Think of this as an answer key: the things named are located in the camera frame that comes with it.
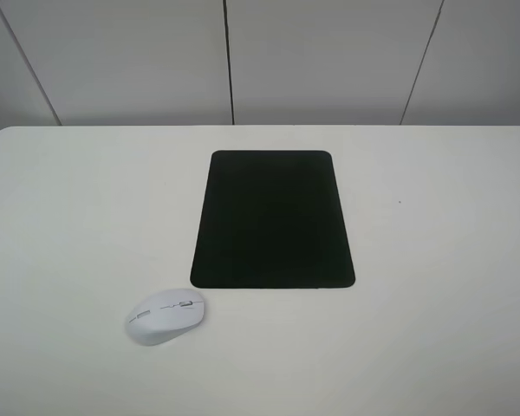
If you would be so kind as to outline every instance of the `white wireless mouse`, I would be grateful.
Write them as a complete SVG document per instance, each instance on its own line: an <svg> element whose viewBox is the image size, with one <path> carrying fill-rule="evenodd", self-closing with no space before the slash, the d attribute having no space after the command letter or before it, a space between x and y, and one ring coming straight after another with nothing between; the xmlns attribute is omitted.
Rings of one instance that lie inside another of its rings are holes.
<svg viewBox="0 0 520 416"><path fill-rule="evenodd" d="M192 289L170 289L149 296L125 320L127 334L142 345L170 341L197 327L205 300Z"/></svg>

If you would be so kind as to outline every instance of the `wall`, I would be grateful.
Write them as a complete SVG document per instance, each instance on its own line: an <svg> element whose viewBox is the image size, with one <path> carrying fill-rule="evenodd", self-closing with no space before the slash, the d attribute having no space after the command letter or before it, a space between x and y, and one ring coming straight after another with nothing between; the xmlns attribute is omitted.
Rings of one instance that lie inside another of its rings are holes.
<svg viewBox="0 0 520 416"><path fill-rule="evenodd" d="M0 0L0 128L520 125L520 0L226 6Z"/></svg>

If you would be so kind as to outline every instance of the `black mouse pad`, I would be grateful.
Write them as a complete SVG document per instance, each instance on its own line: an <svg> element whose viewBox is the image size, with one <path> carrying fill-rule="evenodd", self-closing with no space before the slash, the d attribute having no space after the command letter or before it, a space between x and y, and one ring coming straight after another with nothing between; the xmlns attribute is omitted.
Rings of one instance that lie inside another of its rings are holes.
<svg viewBox="0 0 520 416"><path fill-rule="evenodd" d="M208 289L351 286L353 262L331 155L215 152L191 283Z"/></svg>

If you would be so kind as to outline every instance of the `mouse pad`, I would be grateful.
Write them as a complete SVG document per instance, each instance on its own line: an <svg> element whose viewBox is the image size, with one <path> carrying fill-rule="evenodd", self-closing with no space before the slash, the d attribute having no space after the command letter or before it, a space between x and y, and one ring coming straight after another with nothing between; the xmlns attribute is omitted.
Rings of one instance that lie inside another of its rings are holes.
<svg viewBox="0 0 520 416"><path fill-rule="evenodd" d="M191 283L205 289L351 286L353 262L331 155L215 152Z"/></svg>

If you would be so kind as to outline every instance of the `white desk surface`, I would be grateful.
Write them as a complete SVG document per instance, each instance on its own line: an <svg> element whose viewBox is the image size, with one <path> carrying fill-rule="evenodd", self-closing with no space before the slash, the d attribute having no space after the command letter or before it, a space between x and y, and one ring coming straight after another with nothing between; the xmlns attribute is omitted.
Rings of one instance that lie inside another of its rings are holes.
<svg viewBox="0 0 520 416"><path fill-rule="evenodd" d="M356 284L200 290L140 347L218 149L329 151ZM430 414L520 415L520 127L0 132L0 416Z"/></svg>

